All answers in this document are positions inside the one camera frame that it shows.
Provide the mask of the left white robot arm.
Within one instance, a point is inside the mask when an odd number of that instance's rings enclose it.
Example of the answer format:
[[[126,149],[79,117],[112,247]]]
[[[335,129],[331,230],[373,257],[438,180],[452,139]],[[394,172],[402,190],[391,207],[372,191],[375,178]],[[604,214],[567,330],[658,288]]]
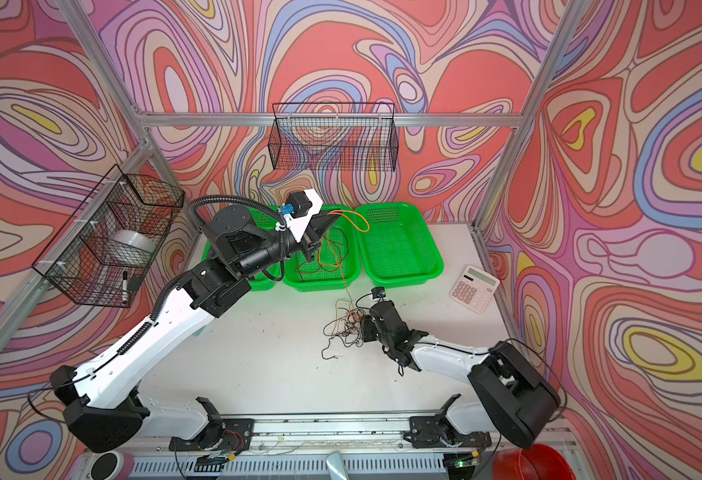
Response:
[[[293,192],[272,209],[235,195],[207,195],[190,209],[221,205],[200,227],[212,257],[172,278],[144,320],[104,353],[50,376],[64,424],[90,451],[107,453],[134,438],[169,437],[199,451],[218,448],[224,420],[212,402],[161,402],[141,396],[143,378],[187,338],[221,317],[251,290],[251,281],[296,254],[312,259],[340,219],[314,189]]]

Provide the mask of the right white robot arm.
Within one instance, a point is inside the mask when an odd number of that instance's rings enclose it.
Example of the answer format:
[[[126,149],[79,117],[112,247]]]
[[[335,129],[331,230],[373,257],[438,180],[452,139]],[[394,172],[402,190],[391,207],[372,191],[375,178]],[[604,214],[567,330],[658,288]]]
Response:
[[[519,350],[504,341],[489,349],[446,342],[409,328],[391,301],[379,301],[362,316],[362,338],[378,342],[400,373],[430,372],[472,387],[477,400],[452,395],[432,415],[412,416],[404,439],[416,448],[463,448],[486,444],[498,432],[512,445],[531,448],[562,400]]]

